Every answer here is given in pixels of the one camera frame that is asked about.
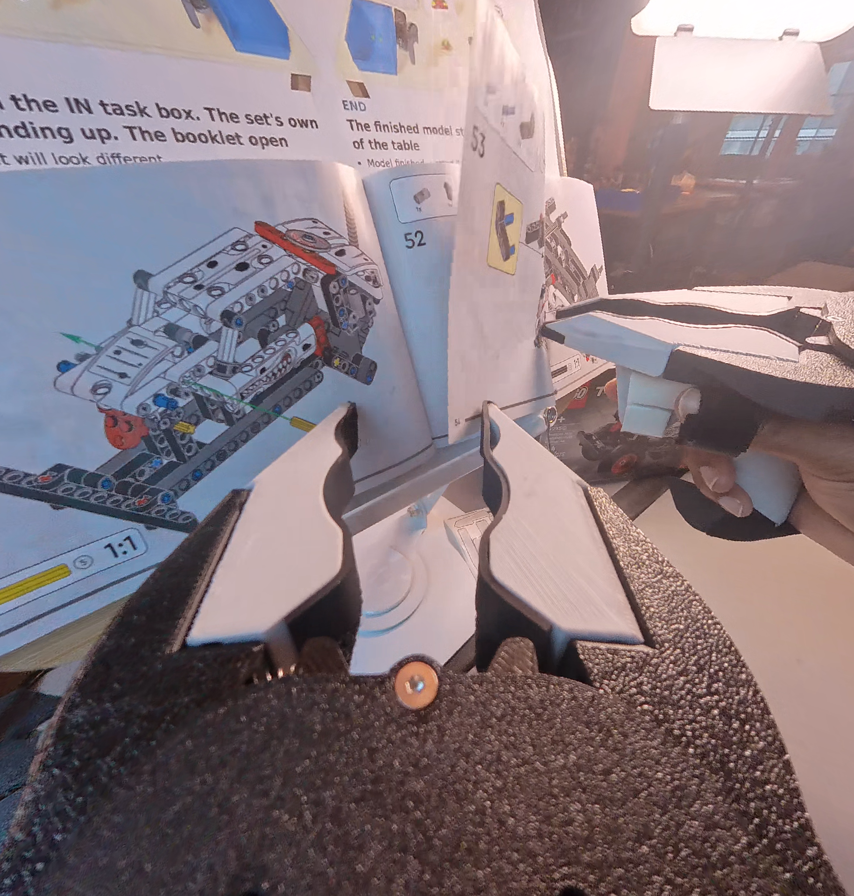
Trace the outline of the white instruction booklet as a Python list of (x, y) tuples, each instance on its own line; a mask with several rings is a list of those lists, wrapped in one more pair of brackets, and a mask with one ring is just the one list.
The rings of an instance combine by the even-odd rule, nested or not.
[(448, 434), (459, 168), (0, 174), (0, 658), (139, 589), (342, 404), (354, 493)]

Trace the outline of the grey desk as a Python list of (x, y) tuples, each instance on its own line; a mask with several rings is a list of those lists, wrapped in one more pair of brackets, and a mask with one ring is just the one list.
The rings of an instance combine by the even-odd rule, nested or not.
[(854, 567), (802, 535), (697, 532), (664, 493), (635, 520), (711, 607), (760, 685), (825, 851), (854, 894)]

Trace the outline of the person's right hand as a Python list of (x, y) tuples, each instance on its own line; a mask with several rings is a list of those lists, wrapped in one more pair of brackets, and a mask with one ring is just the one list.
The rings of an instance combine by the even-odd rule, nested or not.
[(750, 449), (798, 468), (803, 489), (789, 521), (854, 566), (854, 423), (775, 416), (760, 426)]

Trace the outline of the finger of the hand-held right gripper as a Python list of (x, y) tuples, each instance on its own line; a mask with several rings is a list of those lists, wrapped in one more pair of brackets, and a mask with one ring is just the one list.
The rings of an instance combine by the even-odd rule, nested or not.
[(676, 322), (784, 322), (819, 318), (827, 300), (827, 291), (805, 287), (683, 288), (603, 297), (595, 310)]
[(651, 315), (593, 311), (545, 323), (547, 339), (632, 371), (675, 379), (686, 373), (722, 379), (733, 370), (791, 379), (801, 371), (802, 350), (823, 335), (820, 311), (771, 316), (724, 316), (719, 322), (679, 322)]

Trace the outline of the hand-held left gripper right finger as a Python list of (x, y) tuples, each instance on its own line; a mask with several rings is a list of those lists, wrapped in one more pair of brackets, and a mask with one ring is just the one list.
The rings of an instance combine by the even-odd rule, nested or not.
[(538, 658), (565, 658), (576, 640), (643, 644), (586, 483), (495, 404), (482, 408), (480, 452), (492, 521), (480, 540), (477, 658), (515, 637)]

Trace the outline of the white light panel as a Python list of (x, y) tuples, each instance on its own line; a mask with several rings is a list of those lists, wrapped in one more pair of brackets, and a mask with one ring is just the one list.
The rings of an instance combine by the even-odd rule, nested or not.
[(805, 117), (833, 113), (819, 45), (798, 39), (659, 37), (649, 106)]

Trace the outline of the toy brick vehicle model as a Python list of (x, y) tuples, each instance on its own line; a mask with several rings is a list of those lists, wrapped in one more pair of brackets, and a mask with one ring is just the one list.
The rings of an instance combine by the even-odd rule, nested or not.
[(538, 441), (585, 482), (602, 485), (649, 476), (682, 476), (687, 467), (671, 438), (625, 433), (604, 393), (612, 369), (577, 387)]

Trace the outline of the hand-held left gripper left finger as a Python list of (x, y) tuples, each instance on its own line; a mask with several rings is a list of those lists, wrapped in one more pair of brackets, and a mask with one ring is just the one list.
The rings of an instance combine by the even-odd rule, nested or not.
[(357, 448), (356, 406), (342, 404), (255, 478), (187, 646), (261, 643), (271, 658), (298, 658), (316, 637), (353, 647), (360, 582), (343, 512)]

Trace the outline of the printed task sheet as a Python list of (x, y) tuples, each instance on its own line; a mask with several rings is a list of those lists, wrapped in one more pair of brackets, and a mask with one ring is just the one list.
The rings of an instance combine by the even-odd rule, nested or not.
[(0, 173), (459, 161), (477, 7), (0, 1)]

